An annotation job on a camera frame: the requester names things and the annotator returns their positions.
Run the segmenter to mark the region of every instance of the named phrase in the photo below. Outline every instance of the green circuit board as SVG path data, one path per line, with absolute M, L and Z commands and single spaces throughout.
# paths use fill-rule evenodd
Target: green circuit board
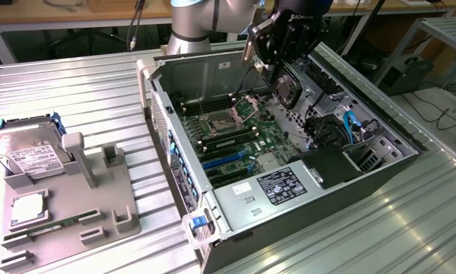
M 240 96 L 235 105 L 238 116 L 246 121 L 240 122 L 232 119 L 234 111 L 230 108 L 216 110 L 212 112 L 204 112 L 203 115 L 183 116 L 180 115 L 180 121 L 183 123 L 191 144 L 196 149 L 198 157 L 202 158 L 208 153 L 204 153 L 202 147 L 199 147 L 198 141 L 208 138 L 223 136 L 231 132 L 238 132 L 248 128 L 256 127 L 258 137 L 254 140 L 228 145 L 230 149 L 235 149 L 236 153 L 243 153 L 243 157 L 232 162 L 218 165 L 214 168 L 207 168 L 206 172 L 210 177 L 211 183 L 215 188 L 226 186 L 230 183 L 236 182 L 242 178 L 254 176 L 268 171 L 270 167 L 282 166 L 287 163 L 289 159 L 298 154 L 298 150 L 294 148 L 291 141 L 284 137 L 283 130 L 278 126 L 276 122 L 271 120 L 271 114 L 267 111 L 262 103 L 256 103 L 259 108 L 258 112 L 252 107 L 252 102 Z M 222 155 L 207 161 L 202 161 L 202 164 L 220 160 L 230 155 Z M 263 165 L 260 159 L 274 159 L 270 164 Z M 216 174 L 210 176 L 211 170 L 216 170 Z M 232 179 L 223 180 L 223 182 L 215 182 L 218 177 L 232 174 L 236 171 L 247 170 L 244 176 L 238 176 Z

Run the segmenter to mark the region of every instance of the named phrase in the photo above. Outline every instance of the corrugated metal table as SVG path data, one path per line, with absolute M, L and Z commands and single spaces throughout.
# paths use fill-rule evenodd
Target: corrugated metal table
M 383 80 L 393 64 L 394 60 L 403 54 L 406 47 L 414 41 L 415 35 L 419 30 L 423 30 L 433 37 L 438 38 L 450 47 L 456 49 L 456 17 L 451 18 L 419 18 L 413 24 L 410 31 L 403 37 L 399 45 L 397 46 L 389 60 L 383 66 L 381 66 L 373 82 L 378 85 Z
M 438 139 L 430 140 L 426 129 L 415 127 L 413 118 L 325 45 L 317 51 L 430 152 L 369 199 L 220 273 L 456 272 L 456 154 Z M 142 217 L 139 235 L 32 273 L 200 271 L 142 118 L 135 61 L 148 53 L 2 66 L 0 117 L 55 110 L 67 130 L 83 132 L 88 153 L 106 143 L 123 147 Z

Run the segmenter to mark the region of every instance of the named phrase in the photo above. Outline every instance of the wooden table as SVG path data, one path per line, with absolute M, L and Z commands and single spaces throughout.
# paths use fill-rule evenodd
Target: wooden table
M 361 5 L 357 12 L 355 6 L 335 3 L 326 15 L 329 17 L 350 16 L 353 14 L 363 16 L 343 53 L 349 52 L 357 40 L 377 2 L 378 0 L 374 0 L 371 4 Z M 445 2 L 449 6 L 446 16 L 450 16 L 456 9 L 456 0 L 445 0 Z M 272 3 L 274 0 L 267 0 L 266 6 L 271 7 Z M 435 6 L 433 5 L 409 7 L 399 0 L 387 0 L 379 14 L 430 13 L 434 11 Z M 0 6 L 0 60 L 3 64 L 16 63 L 14 53 L 2 37 L 2 33 L 6 31 L 128 26 L 132 14 L 134 11 L 94 13 L 88 5 L 78 7 L 78 12 L 72 13 L 46 5 L 42 0 L 15 0 L 12 5 Z M 140 24 L 156 25 L 166 23 L 171 23 L 170 0 L 147 0 L 147 8 L 143 11 Z M 230 35 L 228 40 L 231 41 L 236 37 L 236 35 Z

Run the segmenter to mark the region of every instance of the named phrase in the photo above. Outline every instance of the hard drive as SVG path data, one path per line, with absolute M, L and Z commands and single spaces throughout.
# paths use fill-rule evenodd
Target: hard drive
M 62 146 L 60 119 L 42 116 L 11 120 L 0 126 L 0 162 L 8 175 L 39 179 L 64 172 L 74 158 Z

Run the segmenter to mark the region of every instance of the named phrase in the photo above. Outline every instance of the motherboard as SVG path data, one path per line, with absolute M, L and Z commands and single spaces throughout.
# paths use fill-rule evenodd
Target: motherboard
M 299 153 L 270 107 L 252 95 L 183 106 L 180 121 L 215 188 L 283 166 Z

